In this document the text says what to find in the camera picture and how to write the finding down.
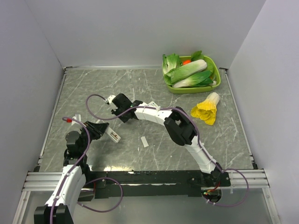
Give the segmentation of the plain white remote control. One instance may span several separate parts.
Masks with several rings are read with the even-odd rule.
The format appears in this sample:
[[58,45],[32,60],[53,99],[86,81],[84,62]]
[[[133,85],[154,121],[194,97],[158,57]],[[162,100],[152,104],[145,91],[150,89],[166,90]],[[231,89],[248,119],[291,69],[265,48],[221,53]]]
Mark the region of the plain white remote control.
[[[101,120],[97,120],[96,123],[104,123]],[[96,140],[100,139],[103,135],[107,135],[114,143],[118,143],[121,137],[109,126],[104,133],[99,133]]]

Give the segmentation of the white battery cover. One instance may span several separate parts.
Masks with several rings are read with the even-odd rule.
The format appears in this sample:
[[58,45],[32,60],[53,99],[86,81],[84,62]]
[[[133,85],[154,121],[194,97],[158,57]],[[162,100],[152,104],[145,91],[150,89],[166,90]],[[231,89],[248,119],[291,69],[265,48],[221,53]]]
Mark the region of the white battery cover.
[[142,136],[142,137],[141,137],[141,141],[142,141],[142,144],[143,144],[144,147],[148,147],[148,146],[149,146],[149,144],[148,144],[148,142],[147,142],[145,136]]

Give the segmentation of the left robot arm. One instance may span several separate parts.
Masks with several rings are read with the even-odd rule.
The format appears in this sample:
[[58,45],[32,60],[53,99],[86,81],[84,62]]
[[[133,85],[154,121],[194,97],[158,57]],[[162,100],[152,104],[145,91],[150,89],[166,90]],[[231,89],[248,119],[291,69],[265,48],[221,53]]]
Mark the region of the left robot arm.
[[82,188],[91,185],[92,175],[87,165],[86,150],[92,140],[100,139],[108,123],[86,121],[78,131],[67,133],[61,178],[44,206],[34,212],[35,224],[72,224],[74,210]]

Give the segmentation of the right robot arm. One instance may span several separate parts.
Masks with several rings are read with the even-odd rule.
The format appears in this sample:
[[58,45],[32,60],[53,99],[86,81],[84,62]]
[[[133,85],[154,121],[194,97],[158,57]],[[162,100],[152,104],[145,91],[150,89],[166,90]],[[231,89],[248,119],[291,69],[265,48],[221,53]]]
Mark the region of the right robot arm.
[[222,168],[205,149],[195,123],[182,108],[161,108],[153,101],[148,104],[140,100],[131,102],[122,93],[109,96],[107,103],[116,106],[111,113],[124,123],[129,119],[137,119],[163,125],[171,140],[184,146],[195,159],[207,185],[214,186],[220,181]]

